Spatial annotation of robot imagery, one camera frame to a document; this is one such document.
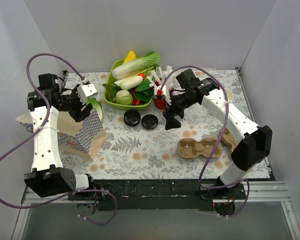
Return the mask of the single brown cup carrier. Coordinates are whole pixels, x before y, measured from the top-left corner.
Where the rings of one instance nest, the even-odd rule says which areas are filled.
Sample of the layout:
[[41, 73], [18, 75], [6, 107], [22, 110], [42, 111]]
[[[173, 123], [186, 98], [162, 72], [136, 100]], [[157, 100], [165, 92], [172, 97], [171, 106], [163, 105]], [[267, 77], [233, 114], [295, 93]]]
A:
[[217, 141], [212, 137], [202, 138], [200, 141], [182, 138], [177, 143], [177, 153], [182, 159], [195, 159], [198, 156], [208, 158]]

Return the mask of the patterned paper takeout bag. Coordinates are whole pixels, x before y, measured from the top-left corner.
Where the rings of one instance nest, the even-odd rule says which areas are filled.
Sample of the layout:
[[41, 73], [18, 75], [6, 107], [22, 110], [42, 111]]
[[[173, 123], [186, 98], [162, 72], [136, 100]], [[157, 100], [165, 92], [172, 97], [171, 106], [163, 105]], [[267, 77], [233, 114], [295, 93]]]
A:
[[34, 159], [58, 155], [58, 150], [63, 150], [79, 157], [92, 161], [98, 154], [106, 138], [102, 123], [102, 108], [98, 101], [92, 99], [92, 111], [81, 122], [75, 122], [67, 112], [60, 112], [55, 107], [50, 107], [47, 121], [47, 107], [37, 107], [29, 113], [19, 116], [16, 121], [27, 130], [39, 133], [33, 138]]

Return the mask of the stack of white paper cups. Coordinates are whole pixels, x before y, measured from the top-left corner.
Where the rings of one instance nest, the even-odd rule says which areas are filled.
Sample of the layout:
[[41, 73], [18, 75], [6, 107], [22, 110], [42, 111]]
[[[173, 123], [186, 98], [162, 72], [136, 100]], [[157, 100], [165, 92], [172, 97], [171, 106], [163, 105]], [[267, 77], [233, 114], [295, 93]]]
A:
[[231, 90], [227, 89], [227, 88], [225, 89], [225, 91], [226, 91], [228, 101], [232, 102], [234, 100], [233, 92]]

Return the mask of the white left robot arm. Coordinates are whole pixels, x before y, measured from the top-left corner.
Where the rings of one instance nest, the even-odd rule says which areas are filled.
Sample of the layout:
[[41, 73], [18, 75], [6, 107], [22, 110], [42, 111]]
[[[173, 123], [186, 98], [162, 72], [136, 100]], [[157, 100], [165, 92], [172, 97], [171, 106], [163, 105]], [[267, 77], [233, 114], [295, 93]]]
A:
[[57, 75], [41, 74], [39, 86], [27, 95], [27, 108], [32, 119], [34, 157], [31, 172], [24, 175], [25, 184], [41, 198], [79, 191], [85, 200], [96, 196], [90, 174], [75, 174], [63, 167], [58, 143], [57, 123], [60, 112], [67, 112], [79, 123], [90, 115], [88, 102], [98, 91], [88, 80], [63, 94]]

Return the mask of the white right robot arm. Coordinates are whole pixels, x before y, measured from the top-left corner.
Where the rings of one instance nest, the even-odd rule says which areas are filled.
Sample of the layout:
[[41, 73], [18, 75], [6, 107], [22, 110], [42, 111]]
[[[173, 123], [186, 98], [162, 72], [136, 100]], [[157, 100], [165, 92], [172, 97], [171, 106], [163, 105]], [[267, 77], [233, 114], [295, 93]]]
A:
[[221, 141], [226, 131], [234, 137], [237, 146], [231, 153], [231, 163], [218, 177], [217, 185], [212, 189], [222, 199], [227, 199], [235, 192], [234, 186], [241, 183], [251, 167], [268, 157], [271, 151], [273, 131], [268, 125], [260, 126], [246, 117], [228, 99], [225, 87], [210, 73], [203, 70], [208, 77], [200, 80], [195, 76], [194, 66], [181, 67], [176, 80], [183, 92], [172, 95], [166, 87], [171, 71], [154, 91], [155, 98], [164, 98], [167, 107], [163, 111], [166, 120], [165, 129], [177, 129], [181, 123], [175, 118], [185, 116], [185, 109], [200, 104], [223, 122]]

